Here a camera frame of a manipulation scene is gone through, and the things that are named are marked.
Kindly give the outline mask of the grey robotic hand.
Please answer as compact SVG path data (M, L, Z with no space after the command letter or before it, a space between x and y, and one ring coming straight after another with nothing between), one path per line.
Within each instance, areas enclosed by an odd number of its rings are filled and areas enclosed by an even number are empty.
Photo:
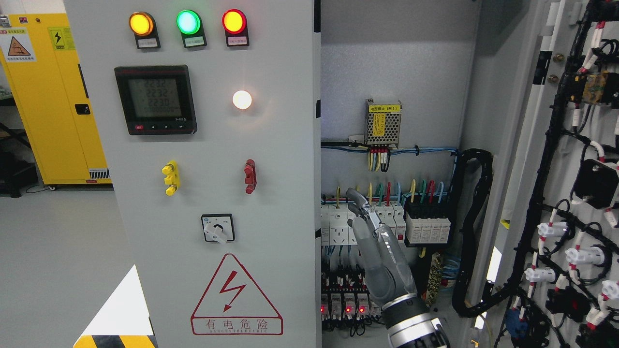
M371 299L382 307L408 299L420 301L411 268L392 229L359 191L348 188L346 196L354 214L348 225L362 257Z

